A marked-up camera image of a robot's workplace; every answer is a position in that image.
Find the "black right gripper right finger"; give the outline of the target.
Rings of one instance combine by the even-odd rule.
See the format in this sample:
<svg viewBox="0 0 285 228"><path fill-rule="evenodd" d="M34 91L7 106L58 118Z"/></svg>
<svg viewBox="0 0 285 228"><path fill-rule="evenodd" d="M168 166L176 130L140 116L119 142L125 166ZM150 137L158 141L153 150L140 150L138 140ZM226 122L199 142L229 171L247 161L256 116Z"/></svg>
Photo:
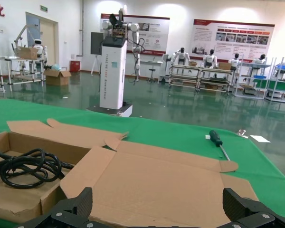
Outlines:
<svg viewBox="0 0 285 228"><path fill-rule="evenodd" d="M223 210L230 222L219 228L285 228L285 217L260 201L239 196L231 188L223 190Z"/></svg>

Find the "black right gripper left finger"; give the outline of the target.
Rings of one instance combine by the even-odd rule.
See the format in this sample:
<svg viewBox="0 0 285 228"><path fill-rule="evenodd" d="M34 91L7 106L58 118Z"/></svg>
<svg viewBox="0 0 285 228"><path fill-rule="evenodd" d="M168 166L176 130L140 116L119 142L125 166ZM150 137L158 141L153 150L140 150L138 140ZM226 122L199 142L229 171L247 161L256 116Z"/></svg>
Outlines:
<svg viewBox="0 0 285 228"><path fill-rule="evenodd" d="M18 224L17 228L111 228L88 219L93 206L92 188L86 187L74 198L59 201L49 212Z"/></svg>

